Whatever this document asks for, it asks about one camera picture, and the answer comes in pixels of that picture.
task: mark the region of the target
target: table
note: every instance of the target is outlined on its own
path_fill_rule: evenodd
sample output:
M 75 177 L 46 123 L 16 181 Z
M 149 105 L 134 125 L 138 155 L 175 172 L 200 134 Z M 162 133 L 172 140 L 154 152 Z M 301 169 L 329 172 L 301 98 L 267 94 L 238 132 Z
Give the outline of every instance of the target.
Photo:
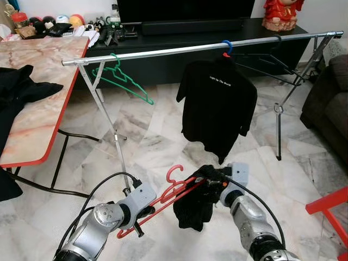
M 78 74 L 75 66 L 63 67 L 61 61 L 84 57 L 88 42 L 87 37 L 0 42 L 0 67 L 19 69 L 30 64 L 34 66 L 30 75 L 33 81 L 58 83 L 64 86 L 61 91 L 50 97 L 27 103 L 16 116 L 0 157 L 1 167 L 18 167 L 14 174 L 10 174 L 13 179 L 50 192 L 87 197 L 86 194 L 79 192 L 56 190 L 54 185 L 69 136 L 99 141 L 90 136 L 59 130 Z M 40 164 L 48 158 L 57 132 L 66 135 L 66 139 L 51 187 L 44 187 L 18 176 L 20 166 Z

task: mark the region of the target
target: red chair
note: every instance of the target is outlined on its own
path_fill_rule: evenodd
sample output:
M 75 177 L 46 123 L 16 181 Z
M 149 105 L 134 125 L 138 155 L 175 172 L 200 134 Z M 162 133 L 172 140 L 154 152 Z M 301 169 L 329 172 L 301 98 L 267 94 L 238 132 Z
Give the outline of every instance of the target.
M 348 247 L 347 232 L 343 229 L 342 225 L 336 219 L 336 217 L 330 212 L 330 208 L 333 208 L 347 201 L 348 201 L 348 187 L 345 187 L 306 205 L 306 210 L 309 214 L 314 214 L 319 211 L 322 211 L 324 213 L 328 221 L 336 230 L 337 234 L 341 237 L 343 244 L 346 247 Z M 348 261 L 348 252 L 341 254 L 338 257 L 338 260 Z

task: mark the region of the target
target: white wall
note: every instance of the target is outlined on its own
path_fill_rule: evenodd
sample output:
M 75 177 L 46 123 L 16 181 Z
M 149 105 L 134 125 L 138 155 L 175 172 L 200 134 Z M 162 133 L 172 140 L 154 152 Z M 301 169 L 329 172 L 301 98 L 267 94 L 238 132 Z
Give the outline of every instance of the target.
M 81 14 L 88 21 L 97 16 L 110 14 L 111 4 L 116 0 L 18 0 L 21 10 L 28 17 L 65 14 Z M 255 0 L 251 17 L 263 17 L 265 0 Z M 298 25 L 310 33 L 328 30 L 348 31 L 348 0 L 305 0 L 298 13 Z M 309 44 L 301 61 L 311 56 L 313 44 Z

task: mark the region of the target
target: red figurine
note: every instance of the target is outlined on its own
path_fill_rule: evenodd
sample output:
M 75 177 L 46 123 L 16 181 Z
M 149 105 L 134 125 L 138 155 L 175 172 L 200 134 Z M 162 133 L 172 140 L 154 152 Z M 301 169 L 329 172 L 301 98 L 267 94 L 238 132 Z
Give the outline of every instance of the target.
M 271 31 L 289 31 L 295 28 L 296 10 L 301 11 L 304 0 L 266 0 L 262 25 Z

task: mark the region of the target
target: black jacket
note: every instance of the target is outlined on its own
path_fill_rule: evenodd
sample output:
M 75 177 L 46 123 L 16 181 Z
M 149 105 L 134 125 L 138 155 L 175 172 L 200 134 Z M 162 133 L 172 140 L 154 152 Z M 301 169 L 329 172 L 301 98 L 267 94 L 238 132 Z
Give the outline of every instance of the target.
M 230 58 L 196 61 L 185 69 L 177 102 L 184 97 L 184 136 L 201 141 L 222 164 L 238 134 L 246 136 L 249 131 L 257 99 L 255 86 Z
M 20 69 L 0 68 L 0 156 L 6 145 L 13 120 L 27 102 L 35 102 L 60 91 L 55 83 L 34 83 L 31 65 Z M 0 168 L 0 201 L 22 194 L 18 185 Z
M 223 185 L 223 182 L 226 181 L 225 175 L 230 176 L 231 174 L 230 167 L 214 169 L 212 165 L 204 165 L 187 178 L 204 178 L 204 181 L 199 187 L 174 202 L 173 210 L 179 220 L 180 228 L 191 227 L 194 230 L 202 231 L 203 223 L 209 222 L 212 218 L 213 204 L 219 201 L 220 195 L 225 189 Z M 182 193 L 195 184 L 195 182 L 189 183 Z

